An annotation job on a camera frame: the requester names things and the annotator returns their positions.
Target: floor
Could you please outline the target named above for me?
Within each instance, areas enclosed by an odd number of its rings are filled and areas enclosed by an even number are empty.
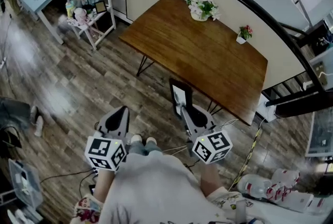
[[[53,6],[45,10],[54,25],[60,14]],[[145,138],[154,136],[164,150],[184,145],[186,134],[173,114],[168,84],[169,77],[175,76],[154,64],[136,77],[142,56],[118,39],[125,29],[126,25],[118,21],[117,29],[97,51],[92,51],[86,38],[77,40],[65,25],[58,28],[65,42],[59,45],[40,21],[33,21],[24,12],[12,21],[9,10],[0,16],[1,53],[5,45],[7,57],[7,68],[0,71],[0,96],[37,105],[45,119],[42,138],[34,136],[31,129],[21,130],[23,148],[10,152],[13,159],[38,168],[40,180],[89,169],[84,157],[87,137],[94,133],[95,123],[105,113],[121,105],[130,108],[130,132]],[[209,102],[194,92],[195,104],[206,108]],[[234,119],[224,110],[214,118],[221,124]],[[256,116],[250,127],[241,121],[224,127],[234,145],[219,166],[221,181],[227,188],[242,167],[260,122]],[[297,188],[311,191],[320,175],[314,172],[317,160],[304,158],[310,125],[310,114],[263,123],[246,173],[270,177],[277,168],[299,169],[301,181]],[[188,165],[194,162],[186,151],[176,156]],[[5,159],[0,161],[0,167],[8,177]],[[198,176],[197,166],[192,169]],[[52,222],[67,223],[80,198],[79,183],[87,175],[44,182],[40,213]],[[84,180],[82,192],[87,193],[92,183],[92,176]]]

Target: picture frame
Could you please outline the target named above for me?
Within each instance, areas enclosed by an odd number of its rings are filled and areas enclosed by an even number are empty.
[[[108,11],[104,1],[95,2],[95,9],[97,14]]]

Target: black handrail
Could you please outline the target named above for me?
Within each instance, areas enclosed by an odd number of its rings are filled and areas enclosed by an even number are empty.
[[[307,71],[310,79],[312,80],[314,86],[317,88],[317,91],[324,91],[317,75],[312,69],[311,65],[308,63],[306,58],[301,52],[301,49],[295,44],[291,39],[286,30],[267,12],[265,11],[258,3],[254,0],[238,0],[252,12],[254,12],[260,19],[262,19],[290,48],[294,55],[298,58],[300,63],[304,66]]]

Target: black cable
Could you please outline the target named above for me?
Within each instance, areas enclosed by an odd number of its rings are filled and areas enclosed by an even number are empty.
[[[192,167],[194,167],[199,161],[200,161],[200,160],[197,160],[197,161],[195,161],[192,165],[187,166],[187,167],[188,167],[188,168],[192,168]]]
[[[86,178],[88,178],[88,177],[89,177],[90,175],[92,175],[93,173],[95,173],[95,172],[90,173],[88,176],[84,177],[84,178],[80,181],[79,192],[80,192],[80,197],[81,197],[81,199],[82,199],[81,184],[82,184],[82,182],[83,182]]]
[[[7,28],[7,32],[6,32],[6,37],[5,37],[5,42],[4,42],[4,51],[2,52],[2,59],[5,58],[6,42],[7,42],[8,30],[9,30],[9,27],[11,25],[11,21],[12,21],[12,19],[10,19],[10,22],[9,22],[9,25],[8,25],[8,28]]]
[[[44,181],[46,181],[46,180],[48,180],[48,179],[51,179],[51,178],[57,178],[57,177],[64,177],[64,176],[77,175],[77,174],[82,174],[82,173],[90,172],[91,170],[92,170],[92,168],[89,169],[89,170],[86,170],[86,171],[84,171],[84,172],[77,172],[77,173],[70,173],[70,174],[62,174],[62,175],[51,176],[51,177],[48,177],[48,178],[45,178],[44,180],[42,180],[42,181],[40,182],[40,184],[42,184]]]
[[[9,27],[11,25],[11,21],[12,21],[12,18],[10,16],[10,22],[9,22],[9,25],[8,25],[8,28],[7,28],[7,32],[6,32],[6,38],[5,38],[5,42],[4,42],[4,50],[3,50],[3,53],[2,53],[2,59],[5,58],[5,51],[6,51],[6,43],[7,43],[7,36],[8,36],[8,30],[9,30]],[[8,67],[7,67],[7,61],[4,63],[4,67],[6,68],[6,72],[7,72],[7,78],[8,78],[8,85],[9,85],[9,88],[12,92],[12,94],[14,95],[14,98],[16,99],[16,96],[13,92],[13,89],[11,87],[11,83],[10,83],[10,78],[9,78],[9,72],[8,72]]]
[[[19,142],[20,142],[20,144],[21,144],[21,137],[20,137],[20,133],[17,131],[17,129],[14,127],[14,126],[6,126],[6,127],[2,127],[1,129],[0,129],[0,131],[5,131],[6,129],[8,129],[8,128],[13,128],[14,130],[15,130],[15,132],[16,132],[16,134],[17,134],[17,137],[18,137],[18,140],[19,140]]]

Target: white chair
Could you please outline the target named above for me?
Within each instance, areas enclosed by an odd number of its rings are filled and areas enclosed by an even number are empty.
[[[97,24],[96,24],[96,21],[99,20],[106,12],[102,12],[100,14],[97,14],[94,19],[92,21],[90,21],[89,23],[87,24],[84,24],[84,25],[81,25],[79,26],[78,28],[80,29],[80,31],[78,32],[76,27],[72,26],[72,29],[75,33],[75,35],[78,37],[78,39],[80,39],[80,35],[85,32],[86,36],[88,37],[89,39],[89,42],[90,44],[92,45],[92,47],[94,49],[97,49],[96,46],[99,44],[99,42],[101,42],[103,40],[103,38],[112,31],[112,29],[116,29],[116,21],[114,19],[114,15],[113,15],[113,8],[112,8],[112,2],[111,0],[108,0],[108,4],[106,5],[107,7],[107,11],[111,14],[111,20],[112,20],[112,26],[105,32],[101,32],[100,30],[98,30],[98,27],[97,27]],[[93,41],[91,35],[90,35],[90,32],[89,32],[89,29],[97,32],[99,34],[99,38],[96,42]]]

